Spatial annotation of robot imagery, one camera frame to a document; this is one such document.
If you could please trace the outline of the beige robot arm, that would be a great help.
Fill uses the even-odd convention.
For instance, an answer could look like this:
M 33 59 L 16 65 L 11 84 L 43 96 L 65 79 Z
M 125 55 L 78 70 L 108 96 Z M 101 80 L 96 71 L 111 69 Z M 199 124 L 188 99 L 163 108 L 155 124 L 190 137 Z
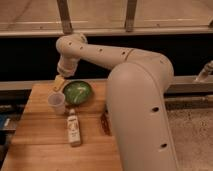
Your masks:
M 56 41 L 57 71 L 72 76 L 83 59 L 110 70 L 106 104 L 123 171 L 179 171 L 164 93 L 174 70 L 161 53 L 92 45 L 82 34 Z

